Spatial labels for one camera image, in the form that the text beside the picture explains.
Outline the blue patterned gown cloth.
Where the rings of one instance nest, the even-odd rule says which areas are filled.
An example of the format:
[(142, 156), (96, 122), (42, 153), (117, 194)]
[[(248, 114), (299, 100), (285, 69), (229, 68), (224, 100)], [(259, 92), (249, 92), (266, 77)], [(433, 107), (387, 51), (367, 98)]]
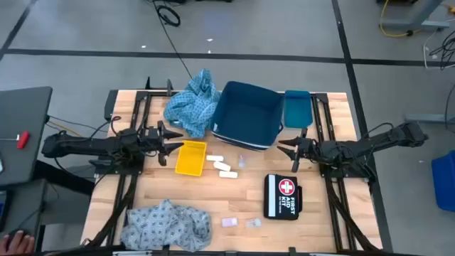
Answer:
[(213, 120), (220, 96), (210, 71), (202, 69), (184, 90), (170, 98), (164, 118), (171, 126), (184, 129), (189, 137), (201, 139)]

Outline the grey desk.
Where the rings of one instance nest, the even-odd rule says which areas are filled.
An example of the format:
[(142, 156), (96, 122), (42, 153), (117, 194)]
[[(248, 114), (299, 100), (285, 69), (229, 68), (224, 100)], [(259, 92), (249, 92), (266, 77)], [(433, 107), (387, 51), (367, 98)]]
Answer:
[(32, 179), (53, 89), (0, 91), (0, 186)]

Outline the blue plastic bin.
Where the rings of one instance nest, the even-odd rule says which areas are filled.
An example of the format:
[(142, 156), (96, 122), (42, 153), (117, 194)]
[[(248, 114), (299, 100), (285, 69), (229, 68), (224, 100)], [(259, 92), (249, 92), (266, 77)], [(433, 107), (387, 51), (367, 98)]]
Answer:
[(438, 207), (455, 212), (455, 150), (432, 160), (432, 174)]

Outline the person's hand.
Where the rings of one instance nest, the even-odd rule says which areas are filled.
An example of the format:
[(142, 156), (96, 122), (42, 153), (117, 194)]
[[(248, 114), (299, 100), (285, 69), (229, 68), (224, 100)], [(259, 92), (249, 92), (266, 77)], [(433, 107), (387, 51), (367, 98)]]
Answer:
[(34, 250), (35, 238), (23, 230), (13, 235), (5, 234), (0, 239), (0, 256), (29, 255)]

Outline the yellow plastic basket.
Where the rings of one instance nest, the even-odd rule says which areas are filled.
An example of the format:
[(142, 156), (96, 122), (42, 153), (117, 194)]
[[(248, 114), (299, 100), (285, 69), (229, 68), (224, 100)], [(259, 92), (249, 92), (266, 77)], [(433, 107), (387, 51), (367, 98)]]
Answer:
[(179, 148), (175, 172), (188, 176), (201, 176), (206, 148), (206, 142), (183, 140), (183, 146)]

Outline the navy white-striped fabric basket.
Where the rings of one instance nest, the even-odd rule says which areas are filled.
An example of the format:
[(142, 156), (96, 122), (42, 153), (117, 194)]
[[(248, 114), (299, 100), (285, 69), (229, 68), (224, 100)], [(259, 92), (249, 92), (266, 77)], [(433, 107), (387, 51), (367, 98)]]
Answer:
[(256, 85), (230, 81), (221, 92), (210, 131), (229, 144), (266, 151), (283, 130), (282, 94)]

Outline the teal plastic bin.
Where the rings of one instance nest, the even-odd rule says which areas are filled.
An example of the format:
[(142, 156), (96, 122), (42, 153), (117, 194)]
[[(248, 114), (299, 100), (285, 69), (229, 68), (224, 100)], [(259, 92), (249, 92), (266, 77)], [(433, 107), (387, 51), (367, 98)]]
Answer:
[(311, 94), (308, 91), (287, 90), (284, 93), (284, 125), (307, 128), (313, 122)]

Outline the grey striped patterned cloth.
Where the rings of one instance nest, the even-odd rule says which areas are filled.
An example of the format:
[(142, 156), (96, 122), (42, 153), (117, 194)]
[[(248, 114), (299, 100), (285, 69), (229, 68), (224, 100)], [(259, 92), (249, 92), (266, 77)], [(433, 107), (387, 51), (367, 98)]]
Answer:
[(158, 250), (176, 245), (196, 252), (211, 244), (212, 233), (208, 212), (166, 199), (156, 206), (128, 210), (120, 241), (129, 250)]

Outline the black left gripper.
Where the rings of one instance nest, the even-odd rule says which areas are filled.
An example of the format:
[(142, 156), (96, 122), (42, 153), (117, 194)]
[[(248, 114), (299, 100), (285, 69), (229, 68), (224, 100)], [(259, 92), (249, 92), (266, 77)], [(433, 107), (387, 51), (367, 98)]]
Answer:
[(143, 126), (141, 129), (141, 138), (146, 145), (145, 152), (155, 151), (161, 166), (166, 165), (166, 155), (184, 145), (183, 142), (165, 144), (164, 139), (175, 139), (183, 135), (164, 128), (164, 123), (160, 120), (156, 127)]

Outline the grey desk legs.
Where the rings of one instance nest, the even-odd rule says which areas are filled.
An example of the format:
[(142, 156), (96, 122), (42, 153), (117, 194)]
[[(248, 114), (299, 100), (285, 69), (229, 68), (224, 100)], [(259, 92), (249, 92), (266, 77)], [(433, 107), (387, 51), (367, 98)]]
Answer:
[[(408, 2), (414, 5), (418, 1), (423, 1), (421, 7), (409, 18), (401, 19), (385, 19), (386, 8), (392, 1), (398, 1), (399, 3)], [(403, 31), (427, 31), (435, 29), (437, 31), (444, 30), (450, 27), (448, 21), (431, 21), (429, 17), (439, 7), (444, 0), (376, 0), (376, 2), (383, 3), (380, 14), (379, 27), (398, 29)]]

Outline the black first aid kit pouch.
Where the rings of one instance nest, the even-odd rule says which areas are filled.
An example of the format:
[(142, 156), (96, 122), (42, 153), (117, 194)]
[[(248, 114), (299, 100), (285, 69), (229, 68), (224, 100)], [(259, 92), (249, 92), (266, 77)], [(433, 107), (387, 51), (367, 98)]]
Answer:
[(303, 209), (303, 191), (295, 176), (267, 174), (263, 214), (271, 220), (297, 220)]

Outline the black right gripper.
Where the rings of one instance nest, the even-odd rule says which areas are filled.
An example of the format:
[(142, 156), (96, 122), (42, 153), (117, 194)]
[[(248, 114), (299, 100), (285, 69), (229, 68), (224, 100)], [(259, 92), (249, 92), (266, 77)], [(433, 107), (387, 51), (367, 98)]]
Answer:
[(293, 139), (279, 140), (280, 144), (287, 146), (293, 146), (294, 149), (288, 149), (282, 146), (277, 148), (285, 153), (292, 161), (292, 172), (296, 173), (299, 170), (300, 159), (307, 159), (311, 162), (316, 162), (316, 157), (321, 153), (318, 142), (315, 139), (309, 139), (306, 137), (308, 132), (307, 128), (301, 130), (301, 134)]

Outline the red-handled tool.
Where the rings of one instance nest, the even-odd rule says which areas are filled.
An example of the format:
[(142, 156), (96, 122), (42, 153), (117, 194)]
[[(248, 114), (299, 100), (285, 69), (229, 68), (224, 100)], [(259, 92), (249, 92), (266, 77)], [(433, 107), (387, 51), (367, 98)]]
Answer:
[(16, 142), (16, 147), (18, 149), (24, 149), (28, 143), (30, 133), (24, 131), (21, 134), (17, 134), (15, 138), (0, 138), (0, 142)]

